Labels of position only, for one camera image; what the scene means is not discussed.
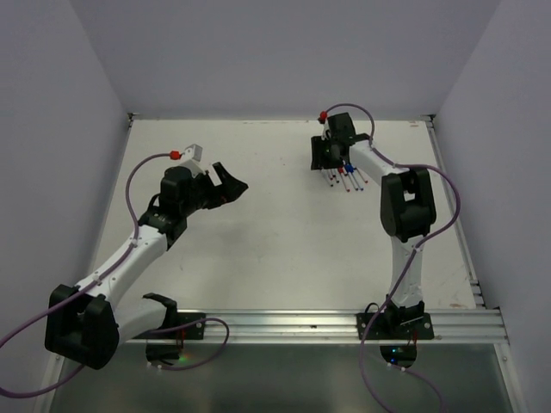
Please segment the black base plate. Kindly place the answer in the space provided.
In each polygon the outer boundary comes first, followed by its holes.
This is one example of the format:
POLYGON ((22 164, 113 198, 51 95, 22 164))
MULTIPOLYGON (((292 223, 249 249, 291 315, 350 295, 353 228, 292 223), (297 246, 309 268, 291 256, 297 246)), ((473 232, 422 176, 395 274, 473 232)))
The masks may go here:
POLYGON ((135 339, 164 339, 173 340, 178 342, 184 342, 186 340, 202 340, 205 330, 206 313, 204 312, 177 312, 170 316, 167 320, 157 328, 150 328, 145 332, 137 335, 135 339), (187 324, 188 327, 180 330, 174 330, 172 332, 155 333, 155 330, 166 330, 170 328, 181 327, 187 324))
POLYGON ((365 337, 366 340, 371 341, 432 340, 434 338, 435 333, 428 313, 401 324, 392 324, 384 315, 380 315, 373 322, 365 337))

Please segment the aluminium mounting rail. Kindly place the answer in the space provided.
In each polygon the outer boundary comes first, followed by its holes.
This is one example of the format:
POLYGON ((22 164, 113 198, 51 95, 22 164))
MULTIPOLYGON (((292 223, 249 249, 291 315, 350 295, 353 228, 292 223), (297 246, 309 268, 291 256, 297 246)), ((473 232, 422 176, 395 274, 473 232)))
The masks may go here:
MULTIPOLYGON (((230 344, 356 345, 356 310, 211 310, 230 327, 230 344)), ((504 344, 498 310, 430 310, 435 337, 417 344, 504 344)))

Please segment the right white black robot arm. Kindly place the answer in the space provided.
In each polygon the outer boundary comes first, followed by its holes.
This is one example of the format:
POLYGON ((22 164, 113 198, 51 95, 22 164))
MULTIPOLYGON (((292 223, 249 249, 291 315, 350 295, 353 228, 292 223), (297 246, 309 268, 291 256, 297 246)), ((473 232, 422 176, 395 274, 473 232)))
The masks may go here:
POLYGON ((423 248, 420 241, 436 222, 430 172, 425 167, 400 167, 377 154, 372 139, 358 133, 349 114, 321 112, 323 132, 311 139, 312 170, 335 182, 350 180, 362 190, 367 183, 380 188, 380 220, 391 239, 392 279, 376 311, 356 314, 356 327, 365 340, 431 339, 430 316, 421 288, 423 248))

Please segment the red cap pen middle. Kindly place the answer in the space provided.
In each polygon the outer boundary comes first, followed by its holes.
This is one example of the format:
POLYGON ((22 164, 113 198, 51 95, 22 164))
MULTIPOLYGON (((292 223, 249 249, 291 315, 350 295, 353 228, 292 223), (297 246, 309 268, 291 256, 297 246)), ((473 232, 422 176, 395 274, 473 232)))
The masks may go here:
POLYGON ((349 185, 348 185, 347 182, 346 182, 346 177, 348 176, 347 173, 346 173, 346 171, 344 170, 343 167, 339 167, 339 168, 337 169, 337 171, 338 171, 338 173, 339 173, 339 175, 340 175, 340 180, 341 180, 342 184, 344 185, 345 191, 346 191, 347 193, 349 193, 349 192, 350 192, 350 188, 349 188, 349 185))

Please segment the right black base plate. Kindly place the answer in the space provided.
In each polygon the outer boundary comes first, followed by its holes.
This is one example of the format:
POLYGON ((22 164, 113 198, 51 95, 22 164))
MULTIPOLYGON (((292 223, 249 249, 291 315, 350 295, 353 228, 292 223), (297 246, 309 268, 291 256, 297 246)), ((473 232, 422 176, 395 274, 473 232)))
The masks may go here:
POLYGON ((434 338, 435 333, 428 313, 401 324, 392 324, 384 315, 380 315, 373 322, 365 337, 366 340, 371 341, 432 340, 434 338))

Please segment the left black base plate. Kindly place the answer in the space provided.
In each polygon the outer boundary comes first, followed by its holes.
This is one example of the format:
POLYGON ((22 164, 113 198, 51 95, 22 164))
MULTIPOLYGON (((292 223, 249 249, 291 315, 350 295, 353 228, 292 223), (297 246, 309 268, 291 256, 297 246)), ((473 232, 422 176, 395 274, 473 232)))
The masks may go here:
POLYGON ((205 330, 206 313, 204 312, 177 312, 170 316, 167 320, 157 328, 150 328, 145 332, 137 335, 135 339, 164 339, 173 340, 178 342, 184 342, 186 340, 202 340, 205 330), (174 330, 172 332, 155 333, 155 330, 166 330, 170 328, 181 327, 187 324, 188 327, 180 330, 174 330))

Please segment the blue tipped pen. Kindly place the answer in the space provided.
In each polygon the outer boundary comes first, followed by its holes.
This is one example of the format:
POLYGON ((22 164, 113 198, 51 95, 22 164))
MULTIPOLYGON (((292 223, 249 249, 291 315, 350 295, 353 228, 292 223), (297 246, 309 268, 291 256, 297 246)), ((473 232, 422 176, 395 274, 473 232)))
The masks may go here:
POLYGON ((364 191, 364 186, 361 184, 362 178, 360 177, 358 179, 357 178, 357 173, 355 171, 353 171, 351 173, 351 177, 352 177, 353 181, 355 182, 355 185, 357 186, 357 190, 364 191))

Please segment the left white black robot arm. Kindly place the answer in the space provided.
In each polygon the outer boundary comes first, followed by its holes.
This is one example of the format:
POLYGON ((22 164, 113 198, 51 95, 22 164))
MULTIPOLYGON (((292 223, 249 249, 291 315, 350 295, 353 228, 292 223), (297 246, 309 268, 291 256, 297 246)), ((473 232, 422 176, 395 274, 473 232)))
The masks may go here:
POLYGON ((75 286, 53 290, 46 317, 47 350, 99 370, 128 340, 141 335, 166 338, 182 329, 173 299, 146 293, 137 305, 122 308, 120 302, 187 230, 190 215, 234 202, 248 189, 221 163, 214 163, 213 169, 218 183, 190 162, 168 168, 126 243, 75 286))

